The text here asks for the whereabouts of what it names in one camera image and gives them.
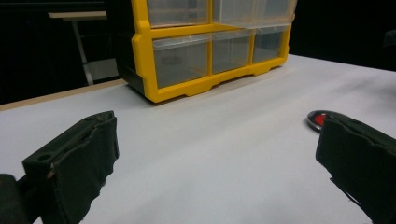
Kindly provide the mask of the yellow drawer cabinet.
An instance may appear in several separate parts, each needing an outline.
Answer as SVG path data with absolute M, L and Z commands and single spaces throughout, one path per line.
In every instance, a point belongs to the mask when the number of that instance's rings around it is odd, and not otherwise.
M 278 58 L 261 63 L 253 62 L 255 30 L 228 26 L 212 21 L 212 1 L 207 0 L 207 23 L 177 27 L 152 28 L 149 23 L 147 0 L 106 0 L 106 13 L 112 28 L 116 49 L 116 63 L 120 76 L 135 90 L 154 103 L 178 96 L 191 96 L 228 80 L 257 76 L 283 64 L 289 54 L 291 25 L 283 34 Z M 243 67 L 212 73 L 212 34 L 236 30 L 250 30 L 248 63 Z M 154 61 L 153 41 L 162 38 L 210 34 L 207 43 L 207 75 L 184 83 L 159 89 Z

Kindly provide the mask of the dark background object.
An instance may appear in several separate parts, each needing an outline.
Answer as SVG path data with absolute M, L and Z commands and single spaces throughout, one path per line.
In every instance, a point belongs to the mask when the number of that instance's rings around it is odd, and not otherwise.
M 387 48 L 392 46 L 396 46 L 396 29 L 387 31 L 384 34 L 383 47 Z

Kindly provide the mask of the red round metal-rimmed disc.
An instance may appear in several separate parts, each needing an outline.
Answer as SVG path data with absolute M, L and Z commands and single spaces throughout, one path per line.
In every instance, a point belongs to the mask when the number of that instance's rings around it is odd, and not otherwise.
M 324 120 L 327 116 L 333 115 L 332 111 L 329 110 L 314 110 L 307 114 L 306 122 L 307 125 L 314 131 L 320 132 L 323 125 Z

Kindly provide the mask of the background table on metal stand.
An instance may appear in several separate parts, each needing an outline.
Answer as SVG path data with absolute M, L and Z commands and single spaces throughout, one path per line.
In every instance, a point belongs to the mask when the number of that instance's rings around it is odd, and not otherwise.
M 80 34 L 78 29 L 80 21 L 104 21 L 106 19 L 105 11 L 49 12 L 48 15 L 51 19 L 61 19 L 71 23 L 78 45 L 82 68 L 89 86 L 119 78 L 114 59 L 103 59 L 93 62 L 87 59 L 82 42 L 83 35 Z

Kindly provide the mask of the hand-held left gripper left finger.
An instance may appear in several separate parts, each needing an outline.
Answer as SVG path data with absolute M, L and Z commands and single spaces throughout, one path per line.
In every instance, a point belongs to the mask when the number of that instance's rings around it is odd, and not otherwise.
M 22 161 L 44 224 L 78 224 L 120 153 L 112 111 L 80 120 Z

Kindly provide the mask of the narrow clear plastic drawer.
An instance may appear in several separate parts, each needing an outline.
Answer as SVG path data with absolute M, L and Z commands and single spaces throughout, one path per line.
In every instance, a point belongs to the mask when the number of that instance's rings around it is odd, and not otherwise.
M 280 55 L 283 34 L 289 29 L 288 26 L 262 27 L 255 30 L 253 62 L 278 58 Z
M 248 64 L 250 30 L 216 32 L 212 34 L 212 73 L 243 67 Z

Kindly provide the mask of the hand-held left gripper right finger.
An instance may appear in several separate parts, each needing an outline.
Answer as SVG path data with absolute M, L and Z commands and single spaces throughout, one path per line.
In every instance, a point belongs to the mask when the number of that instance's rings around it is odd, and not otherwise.
M 316 160 L 374 224 L 396 224 L 396 139 L 347 116 L 328 115 Z

